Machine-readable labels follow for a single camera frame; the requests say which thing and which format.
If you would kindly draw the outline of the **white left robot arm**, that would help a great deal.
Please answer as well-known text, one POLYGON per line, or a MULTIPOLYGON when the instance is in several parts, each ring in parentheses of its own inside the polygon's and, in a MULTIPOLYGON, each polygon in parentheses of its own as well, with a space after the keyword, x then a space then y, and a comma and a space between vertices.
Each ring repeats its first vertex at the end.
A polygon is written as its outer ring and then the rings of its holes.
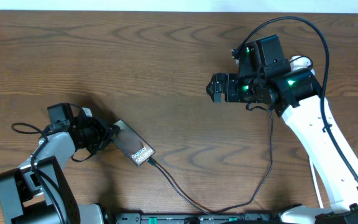
POLYGON ((104 149, 119 126, 95 117, 88 108, 74 115, 72 105, 48 107, 50 124, 32 128, 36 150, 17 168, 0 174, 0 204, 6 223, 115 223, 106 207, 77 203, 63 174, 79 149, 93 156, 104 149))

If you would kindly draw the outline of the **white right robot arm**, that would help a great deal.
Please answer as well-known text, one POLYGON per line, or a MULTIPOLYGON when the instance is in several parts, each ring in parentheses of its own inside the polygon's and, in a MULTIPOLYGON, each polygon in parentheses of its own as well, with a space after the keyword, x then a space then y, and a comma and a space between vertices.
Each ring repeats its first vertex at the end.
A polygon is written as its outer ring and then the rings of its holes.
POLYGON ((264 103, 296 134, 329 197, 329 208, 294 205, 278 213, 284 223, 358 223, 358 158, 336 124, 329 105, 320 106, 321 85, 307 58, 286 59, 277 35, 241 50, 238 73, 216 73, 206 87, 215 103, 264 103))

